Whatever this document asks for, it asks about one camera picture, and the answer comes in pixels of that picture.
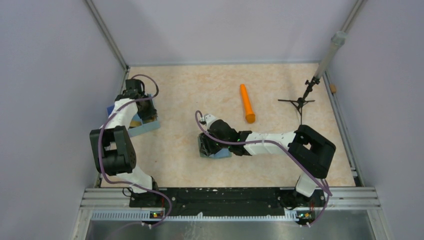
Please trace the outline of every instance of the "beige floor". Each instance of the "beige floor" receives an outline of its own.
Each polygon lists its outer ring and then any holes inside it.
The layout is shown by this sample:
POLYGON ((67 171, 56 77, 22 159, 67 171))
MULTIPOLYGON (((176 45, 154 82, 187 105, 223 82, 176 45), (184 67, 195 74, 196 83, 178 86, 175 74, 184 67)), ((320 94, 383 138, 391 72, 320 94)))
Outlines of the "beige floor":
MULTIPOLYGON (((285 155, 199 156, 195 111, 213 114, 237 131, 285 133, 300 124, 295 108, 277 99, 297 99, 317 64, 244 64, 132 67, 129 76, 146 74, 157 81, 154 103, 160 129, 133 137, 137 164, 160 187, 291 187, 301 170, 285 155), (244 118, 240 84, 245 84, 256 122, 244 118)), ((142 79, 148 93, 155 88, 142 79)), ((354 186, 324 83, 316 85, 303 110, 307 124, 332 141, 337 149, 327 177, 330 186, 354 186)), ((103 181, 102 187, 110 186, 103 181)))

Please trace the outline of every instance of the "black tripod stand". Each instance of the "black tripod stand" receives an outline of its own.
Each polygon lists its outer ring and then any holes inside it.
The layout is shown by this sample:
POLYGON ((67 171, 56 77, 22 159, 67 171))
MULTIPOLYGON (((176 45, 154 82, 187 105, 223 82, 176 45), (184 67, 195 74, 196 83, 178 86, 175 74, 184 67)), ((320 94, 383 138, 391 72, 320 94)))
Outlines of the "black tripod stand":
POLYGON ((299 97, 297 100, 287 100, 287 99, 278 99, 280 102, 289 102, 293 104, 293 106, 296 108, 296 110, 300 114, 300 125, 302 125, 302 112, 303 107, 307 103, 315 102, 315 100, 306 100, 306 97, 310 92, 312 92, 312 87, 316 84, 320 84, 320 79, 323 76, 325 70, 328 68, 331 60, 333 59, 336 52, 340 49, 341 46, 345 44, 347 34, 343 31, 338 31, 334 34, 334 36, 331 38, 331 45, 330 48, 325 55, 325 57, 321 60, 319 63, 318 69, 316 70, 315 74, 313 75, 313 78, 311 81, 306 80, 305 85, 307 85, 306 91, 303 94, 303 97, 299 97))
POLYGON ((293 106, 296 108, 296 110, 299 112, 300 114, 300 125, 302 125, 302 112, 303 112, 303 107, 307 104, 307 103, 312 103, 315 102, 315 100, 306 100, 306 97, 308 96, 308 94, 310 92, 312 92, 312 87, 314 85, 318 85, 320 84, 320 80, 317 79, 316 77, 313 77, 311 81, 306 80, 305 85, 307 85, 307 88, 303 94, 303 97, 299 97, 297 100, 288 100, 288 99, 278 99, 278 101, 280 102, 289 102, 291 104, 293 104, 293 106))

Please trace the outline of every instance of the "metal base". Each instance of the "metal base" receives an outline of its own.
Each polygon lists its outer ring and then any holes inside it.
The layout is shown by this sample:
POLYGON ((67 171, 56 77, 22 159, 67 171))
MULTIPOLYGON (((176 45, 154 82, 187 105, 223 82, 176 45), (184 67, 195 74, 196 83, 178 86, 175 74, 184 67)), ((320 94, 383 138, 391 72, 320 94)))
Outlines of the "metal base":
POLYGON ((130 221, 93 220, 86 240, 375 240, 366 210, 329 211, 311 228, 287 221, 169 221, 149 229, 130 221))
POLYGON ((296 108, 297 112, 300 114, 300 125, 302 125, 302 113, 303 113, 303 107, 307 103, 315 102, 315 100, 304 100, 303 98, 299 97, 297 100, 287 100, 287 99, 278 99, 279 102, 289 102, 293 104, 293 106, 296 108))
MULTIPOLYGON (((211 194, 216 193, 213 191, 215 188, 210 188, 211 194)), ((292 191, 292 187, 280 187, 277 188, 280 191, 292 191)), ((131 208, 130 196, 125 196, 122 193, 122 188, 87 188, 82 197, 81 205, 79 208, 78 219, 74 229, 74 240, 84 240, 87 231, 89 230, 89 224, 91 220, 103 220, 103 221, 157 221, 157 218, 152 216, 152 211, 161 211, 161 207, 150 207, 150 208, 131 208)), ((160 188, 161 192, 166 192, 167 188, 160 188)), ((367 211, 381 211, 380 201, 378 199, 376 190, 374 187, 330 187, 333 196, 329 198, 328 206, 326 211, 346 211, 349 214, 355 210, 367 210, 367 211)), ((169 198, 176 201, 176 197, 169 195, 169 198)), ((268 206, 263 207, 263 213, 267 213, 268 206)), ((316 210, 321 210, 322 207, 315 207, 316 210)), ((202 214, 195 214, 192 216, 172 216, 168 221, 220 221, 225 220, 229 222, 255 222, 258 220, 268 222, 281 222, 281 221, 296 221, 298 216, 304 211, 309 211, 309 207, 297 207, 292 211, 285 210, 282 215, 264 215, 258 214, 257 216, 205 216, 202 214)), ((381 222, 381 216, 379 218, 373 218, 373 228, 380 228, 384 226, 381 222)), ((384 230, 374 229, 374 232, 385 233, 384 230)))

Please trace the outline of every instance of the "cable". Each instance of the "cable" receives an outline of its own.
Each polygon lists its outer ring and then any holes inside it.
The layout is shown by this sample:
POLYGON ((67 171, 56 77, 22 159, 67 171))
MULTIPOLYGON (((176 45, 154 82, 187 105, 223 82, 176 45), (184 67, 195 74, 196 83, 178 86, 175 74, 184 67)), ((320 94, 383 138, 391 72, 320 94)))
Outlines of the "cable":
MULTIPOLYGON (((146 97, 146 98, 140 98, 140 99, 135 99, 135 100, 132 100, 132 101, 129 101, 129 102, 127 102, 127 103, 125 103, 124 105, 122 105, 121 107, 119 107, 117 110, 116 110, 116 112, 119 112, 119 111, 121 111, 122 109, 124 109, 126 106, 128 106, 128 105, 130 105, 130 104, 132 104, 132 103, 137 103, 137 102, 142 102, 142 101, 147 101, 147 100, 151 100, 151 99, 153 99, 153 98, 155 98, 158 94, 159 94, 159 87, 158 87, 158 84, 155 82, 155 80, 153 80, 153 78, 151 78, 151 77, 149 77, 149 76, 147 76, 147 75, 144 75, 144 74, 136 74, 136 75, 134 75, 134 76, 132 76, 131 77, 131 79, 134 79, 135 77, 145 77, 145 78, 148 78, 148 79, 150 79, 153 83, 154 83, 154 85, 155 85, 155 87, 156 87, 156 93, 153 95, 153 96, 150 96, 150 97, 146 97)), ((101 128, 100 128, 100 134, 99 134, 99 136, 98 136, 98 143, 97 143, 97 150, 98 150, 98 163, 99 163, 99 165, 100 165, 100 171, 101 171, 101 175, 103 176, 103 179, 107 182, 107 183, 109 183, 109 184, 128 184, 128 185, 132 185, 132 186, 135 186, 135 187, 137 187, 137 188, 139 188, 139 189, 141 189, 141 190, 144 190, 144 191, 147 191, 147 192, 150 192, 150 193, 154 193, 154 194, 157 194, 157 195, 159 195, 159 196, 161 196, 161 197, 163 197, 163 198, 165 198, 167 201, 168 201, 168 203, 169 203, 169 210, 167 211, 167 213, 162 217, 162 219, 161 220, 159 220, 157 223, 155 223, 155 224, 153 224, 153 225, 148 225, 149 226, 149 228, 154 228, 154 227, 157 227, 157 226, 159 226, 160 224, 162 224, 163 223, 163 221, 168 217, 168 215, 171 213, 171 211, 172 211, 172 202, 171 202, 171 200, 169 199, 169 197, 167 197, 165 194, 163 194, 162 192, 160 192, 160 191, 155 191, 155 190, 152 190, 152 189, 147 189, 147 188, 145 188, 145 187, 142 187, 142 186, 140 186, 140 185, 138 185, 138 184, 135 184, 135 183, 133 183, 133 182, 129 182, 129 181, 111 181, 109 178, 108 178, 108 176, 106 175, 106 173, 105 173, 105 168, 103 167, 103 158, 102 158, 102 149, 103 149, 103 146, 102 146, 102 138, 103 138, 103 133, 105 132, 105 128, 106 128, 106 126, 108 125, 108 123, 116 116, 116 112, 115 113, 113 113, 113 114, 111 114, 110 116, 109 116, 109 118, 106 120, 106 122, 103 124, 103 126, 101 126, 101 128)), ((116 229, 115 231, 113 231, 106 239, 109 239, 111 236, 113 236, 113 235, 115 235, 117 232, 119 232, 120 230, 122 230, 122 229, 124 229, 124 228, 126 228, 126 227, 128 227, 128 226, 130 226, 130 225, 134 225, 134 224, 140 224, 140 222, 130 222, 130 223, 128 223, 128 224, 125 224, 124 226, 121 226, 120 228, 118 228, 118 229, 116 229)))
MULTIPOLYGON (((329 188, 329 183, 327 182, 327 180, 324 179, 321 181, 327 188, 329 188)), ((327 205, 329 204, 329 200, 330 200, 330 195, 327 195, 327 200, 325 201, 324 206, 322 207, 322 210, 319 212, 318 216, 316 216, 316 218, 311 223, 308 224, 309 227, 312 227, 312 225, 314 225, 322 217, 323 212, 326 210, 327 205)))
POLYGON ((122 188, 122 195, 124 195, 125 197, 128 197, 128 198, 131 197, 131 194, 133 193, 133 191, 131 191, 130 189, 131 189, 130 187, 122 188), (125 192, 124 192, 125 189, 128 190, 130 195, 125 194, 125 192))
POLYGON ((145 83, 143 81, 140 81, 140 82, 141 82, 141 86, 143 87, 143 91, 141 92, 141 95, 144 96, 145 95, 145 89, 146 89, 145 83))
POLYGON ((272 140, 253 140, 253 141, 237 141, 237 142, 233 142, 233 141, 223 141, 220 140, 218 138, 215 138, 213 136, 211 136, 206 130, 203 129, 199 119, 198 119, 198 114, 200 114, 200 117, 202 118, 202 112, 197 110, 195 112, 194 118, 196 119, 196 123, 197 126, 199 127, 199 129, 206 135, 208 136, 210 139, 214 140, 215 142, 221 143, 221 144, 226 144, 226 145, 245 145, 245 144, 258 144, 258 143, 270 143, 270 144, 274 144, 277 147, 279 147, 285 154, 287 154, 287 156, 289 158, 291 158, 291 160, 293 160, 293 162, 299 166, 300 169, 302 169, 315 183, 316 185, 318 185, 319 188, 321 188, 325 193, 327 193, 329 196, 333 196, 333 194, 330 191, 330 188, 327 186, 325 186, 323 180, 321 179, 321 182, 319 182, 314 176, 312 176, 312 174, 292 155, 290 154, 289 151, 287 151, 281 144, 279 144, 276 141, 272 141, 272 140))
POLYGON ((281 204, 281 206, 289 211, 294 210, 295 208, 297 208, 297 206, 287 206, 283 201, 280 201, 279 204, 281 204))
POLYGON ((310 205, 309 205, 309 212, 313 212, 314 210, 315 210, 315 202, 312 199, 312 201, 310 202, 310 205))

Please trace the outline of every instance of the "orange foam block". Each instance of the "orange foam block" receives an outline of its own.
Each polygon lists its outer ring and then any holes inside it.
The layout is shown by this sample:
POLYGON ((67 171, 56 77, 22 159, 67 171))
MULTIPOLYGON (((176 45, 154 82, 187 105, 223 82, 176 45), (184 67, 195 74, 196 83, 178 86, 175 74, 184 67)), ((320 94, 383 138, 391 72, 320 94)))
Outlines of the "orange foam block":
POLYGON ((256 120, 255 113, 252 110, 251 102, 249 101, 248 91, 244 84, 240 85, 241 99, 243 100, 244 112, 246 114, 246 121, 250 124, 254 123, 256 120))

